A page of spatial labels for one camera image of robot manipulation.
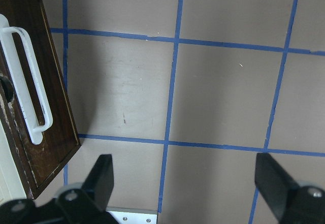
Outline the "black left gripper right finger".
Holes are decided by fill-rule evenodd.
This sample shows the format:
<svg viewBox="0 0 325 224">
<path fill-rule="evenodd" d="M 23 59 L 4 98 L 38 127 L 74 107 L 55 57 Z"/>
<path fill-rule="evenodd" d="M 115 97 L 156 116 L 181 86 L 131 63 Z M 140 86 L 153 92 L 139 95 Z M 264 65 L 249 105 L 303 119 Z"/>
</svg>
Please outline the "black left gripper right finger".
<svg viewBox="0 0 325 224">
<path fill-rule="evenodd" d="M 275 218 L 281 221 L 298 193 L 298 183 L 269 153 L 256 155 L 254 183 Z"/>
</svg>

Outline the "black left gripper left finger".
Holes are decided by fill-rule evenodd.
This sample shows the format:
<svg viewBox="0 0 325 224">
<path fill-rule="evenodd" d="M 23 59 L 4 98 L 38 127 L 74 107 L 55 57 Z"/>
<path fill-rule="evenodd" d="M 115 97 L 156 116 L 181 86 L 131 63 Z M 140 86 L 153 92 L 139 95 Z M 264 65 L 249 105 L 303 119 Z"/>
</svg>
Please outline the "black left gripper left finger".
<svg viewBox="0 0 325 224">
<path fill-rule="evenodd" d="M 101 154 L 82 184 L 82 189 L 100 211 L 105 211 L 113 188 L 114 171 L 112 155 Z"/>
</svg>

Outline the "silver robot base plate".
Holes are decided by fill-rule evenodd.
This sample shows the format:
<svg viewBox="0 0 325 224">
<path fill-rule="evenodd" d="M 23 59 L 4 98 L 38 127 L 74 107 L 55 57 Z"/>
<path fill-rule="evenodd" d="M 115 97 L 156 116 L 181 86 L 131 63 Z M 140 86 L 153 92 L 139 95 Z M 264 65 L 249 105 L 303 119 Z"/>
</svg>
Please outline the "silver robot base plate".
<svg viewBox="0 0 325 224">
<path fill-rule="evenodd" d="M 158 223 L 158 212 L 154 210 L 107 207 L 106 211 L 109 212 L 118 223 Z"/>
</svg>

